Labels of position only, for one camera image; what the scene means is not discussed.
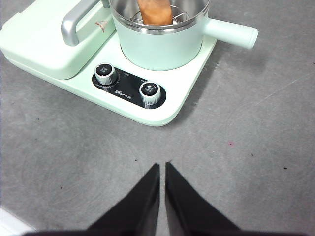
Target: mint green cooking appliance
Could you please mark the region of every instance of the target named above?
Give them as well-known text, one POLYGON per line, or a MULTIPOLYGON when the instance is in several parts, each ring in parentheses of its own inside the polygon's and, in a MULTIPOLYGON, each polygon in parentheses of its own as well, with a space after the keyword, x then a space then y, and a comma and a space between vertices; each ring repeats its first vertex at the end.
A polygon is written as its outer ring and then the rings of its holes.
POLYGON ((251 48, 258 34, 209 19, 208 0, 171 4, 173 24, 152 27, 142 24, 136 0, 35 0, 4 23, 0 48, 38 78, 136 122, 163 126, 182 108, 217 39, 251 48), (150 86, 157 88, 152 96, 145 93, 150 86))

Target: logo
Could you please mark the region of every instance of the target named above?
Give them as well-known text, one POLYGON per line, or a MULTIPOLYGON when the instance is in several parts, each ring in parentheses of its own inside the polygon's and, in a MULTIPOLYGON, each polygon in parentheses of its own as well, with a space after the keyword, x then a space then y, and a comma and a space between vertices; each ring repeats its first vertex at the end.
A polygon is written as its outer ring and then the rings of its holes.
POLYGON ((106 29, 107 23, 108 23, 108 21, 98 21, 98 22, 95 22, 95 24, 97 24, 98 26, 101 27, 103 33, 105 33, 105 29, 106 29))
POLYGON ((118 95, 120 95, 120 96, 122 96, 122 97, 128 98, 128 99, 130 99, 130 100, 131 100, 131 98, 132 98, 131 96, 128 96, 128 95, 126 95, 126 94, 123 94, 121 91, 118 91, 118 90, 116 90, 115 93, 117 93, 118 95))

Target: lid handle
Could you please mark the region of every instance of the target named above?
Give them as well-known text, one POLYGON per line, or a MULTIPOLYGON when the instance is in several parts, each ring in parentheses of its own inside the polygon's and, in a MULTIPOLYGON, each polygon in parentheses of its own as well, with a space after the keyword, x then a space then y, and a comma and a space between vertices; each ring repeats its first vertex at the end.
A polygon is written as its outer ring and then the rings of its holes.
MULTIPOLYGON (((74 47, 79 44, 76 27, 79 21, 99 2, 100 0, 81 0, 63 19, 61 33, 66 45, 74 47)), ((108 0, 101 0, 105 8, 109 8, 108 0)))

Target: bread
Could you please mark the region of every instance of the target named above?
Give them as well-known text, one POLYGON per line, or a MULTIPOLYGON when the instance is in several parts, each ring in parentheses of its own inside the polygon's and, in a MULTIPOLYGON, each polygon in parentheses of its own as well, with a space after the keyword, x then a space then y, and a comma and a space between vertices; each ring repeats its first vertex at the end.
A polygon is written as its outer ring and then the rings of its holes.
POLYGON ((146 25, 171 25, 172 9, 169 0, 138 0, 143 23, 146 25))

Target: cooking pot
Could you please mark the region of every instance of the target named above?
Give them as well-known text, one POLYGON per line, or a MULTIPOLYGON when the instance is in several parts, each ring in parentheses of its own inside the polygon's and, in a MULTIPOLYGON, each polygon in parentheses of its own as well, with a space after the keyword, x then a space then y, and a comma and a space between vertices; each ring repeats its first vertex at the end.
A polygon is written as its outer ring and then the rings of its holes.
POLYGON ((109 0, 124 55, 149 70, 171 70, 189 63, 203 37, 251 49, 258 30, 208 18, 210 0, 171 0, 173 24, 143 24, 137 0, 109 0))

